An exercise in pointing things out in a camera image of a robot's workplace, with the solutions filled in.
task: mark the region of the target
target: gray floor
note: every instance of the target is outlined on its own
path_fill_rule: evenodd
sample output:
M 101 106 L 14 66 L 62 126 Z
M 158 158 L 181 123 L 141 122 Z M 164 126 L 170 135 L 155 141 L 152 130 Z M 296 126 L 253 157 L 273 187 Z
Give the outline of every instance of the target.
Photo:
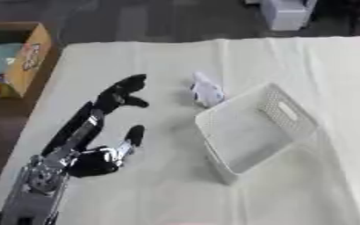
M 241 0 L 25 1 L 0 4 L 0 21 L 42 21 L 62 45 L 115 40 L 185 42 L 348 35 L 344 18 L 321 18 L 299 32 L 270 32 L 259 9 L 245 8 Z

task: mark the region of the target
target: basket handle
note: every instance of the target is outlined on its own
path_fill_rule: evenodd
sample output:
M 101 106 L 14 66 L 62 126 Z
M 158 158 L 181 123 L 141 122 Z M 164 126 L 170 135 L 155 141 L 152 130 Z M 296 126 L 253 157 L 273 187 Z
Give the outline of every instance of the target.
M 296 122 L 299 120 L 298 114 L 285 102 L 278 102 L 278 108 L 283 112 L 290 120 Z

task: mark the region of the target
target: table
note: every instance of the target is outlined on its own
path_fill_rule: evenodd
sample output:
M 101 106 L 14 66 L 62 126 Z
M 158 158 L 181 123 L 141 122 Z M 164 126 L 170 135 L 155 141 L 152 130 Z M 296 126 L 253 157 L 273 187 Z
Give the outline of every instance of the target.
M 72 179 L 59 224 L 360 224 L 358 218 L 343 221 L 321 211 L 329 206 L 306 210 L 310 192 L 281 198 L 284 183 L 269 189 L 265 179 L 245 189 L 218 182 L 194 126 L 202 111 L 188 92 L 195 70 L 220 83 L 229 98 L 267 82 L 290 93 L 326 127 L 360 212 L 360 37 L 67 47 L 0 177 L 0 208 L 18 168 L 80 105 L 122 77 L 147 73 L 148 87 L 138 95 L 151 106 L 116 111 L 93 143 L 116 144 L 130 126 L 143 124 L 143 148 L 118 173 Z M 300 180 L 289 183 L 310 182 L 310 174 L 301 171 Z M 265 196 L 275 201 L 259 201 Z

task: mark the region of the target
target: white object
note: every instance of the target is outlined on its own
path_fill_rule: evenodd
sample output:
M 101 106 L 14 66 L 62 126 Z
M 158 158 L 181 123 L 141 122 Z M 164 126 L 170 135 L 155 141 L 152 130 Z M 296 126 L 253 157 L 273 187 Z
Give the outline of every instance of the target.
M 261 10 L 272 31 L 298 31 L 307 9 L 301 0 L 262 0 Z
M 218 184 L 193 122 L 200 110 L 190 107 L 179 85 L 195 68 L 223 87 L 228 99 L 273 82 L 319 124 L 330 120 L 328 134 L 359 208 L 346 204 L 352 195 L 324 169 L 333 164 L 329 157 L 314 156 L 326 152 L 321 150 L 285 151 L 236 185 Z M 146 88 L 135 95 L 150 107 L 116 110 L 92 146 L 121 142 L 130 126 L 143 124 L 144 149 L 120 172 L 71 179 L 57 225 L 360 225 L 360 37 L 71 45 L 2 172 L 0 208 L 30 155 L 86 100 L 137 73 L 148 74 Z
M 275 84 L 204 111 L 196 123 L 205 137 L 208 158 L 228 185 L 317 128 Z
M 191 87 L 194 99 L 200 105 L 210 108 L 225 100 L 221 87 L 213 83 L 202 72 L 193 74 L 194 83 Z

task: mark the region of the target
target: black robotic finger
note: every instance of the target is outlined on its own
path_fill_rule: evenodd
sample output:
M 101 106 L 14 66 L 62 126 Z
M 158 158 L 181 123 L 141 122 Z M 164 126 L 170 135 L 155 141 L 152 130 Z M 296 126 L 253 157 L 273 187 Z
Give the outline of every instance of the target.
M 144 88 L 146 77 L 146 74 L 129 76 L 117 82 L 116 85 L 123 89 L 126 93 L 130 94 Z
M 108 158 L 108 152 L 102 149 L 107 149 L 106 146 L 89 149 L 81 154 L 74 165 L 68 169 L 70 176 L 77 178 L 100 176 L 115 172 L 119 167 Z
M 134 126 L 126 134 L 125 140 L 130 141 L 133 146 L 139 147 L 141 145 L 141 141 L 143 140 L 144 133 L 145 133 L 144 126 L 142 125 Z
M 141 98 L 137 98 L 134 96 L 128 96 L 125 98 L 125 103 L 124 105 L 131 105 L 131 106 L 138 106 L 138 107 L 142 107 L 142 108 L 147 108 L 148 107 L 148 102 L 141 99 Z
M 122 105 L 147 107 L 148 104 L 145 101 L 135 100 L 135 98 L 129 99 L 130 93 L 144 88 L 145 80 L 146 75 L 143 74 L 129 76 L 115 83 L 98 95 L 94 107 L 102 110 L 105 115 L 113 112 Z
M 86 121 L 91 114 L 93 109 L 92 102 L 88 102 L 82 106 L 74 116 L 65 124 L 57 134 L 52 138 L 52 140 L 46 145 L 42 150 L 41 155 L 47 156 L 51 153 L 56 147 L 63 145 L 68 138 Z M 102 131 L 104 126 L 104 121 L 100 120 L 98 126 L 93 129 L 86 138 L 84 138 L 80 143 L 77 144 L 77 149 L 85 149 L 89 143 L 96 138 L 97 135 Z

